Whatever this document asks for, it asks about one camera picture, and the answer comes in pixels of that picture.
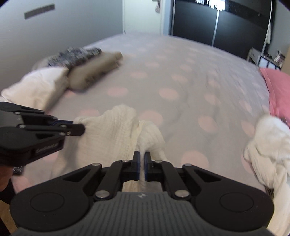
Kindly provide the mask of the person's left hand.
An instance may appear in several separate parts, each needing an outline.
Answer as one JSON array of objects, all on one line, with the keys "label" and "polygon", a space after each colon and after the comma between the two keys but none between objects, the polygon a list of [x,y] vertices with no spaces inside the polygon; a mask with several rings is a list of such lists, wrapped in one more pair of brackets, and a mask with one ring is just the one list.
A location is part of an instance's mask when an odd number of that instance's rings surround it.
[{"label": "person's left hand", "polygon": [[0,191],[3,191],[13,175],[13,168],[10,166],[0,165]]}]

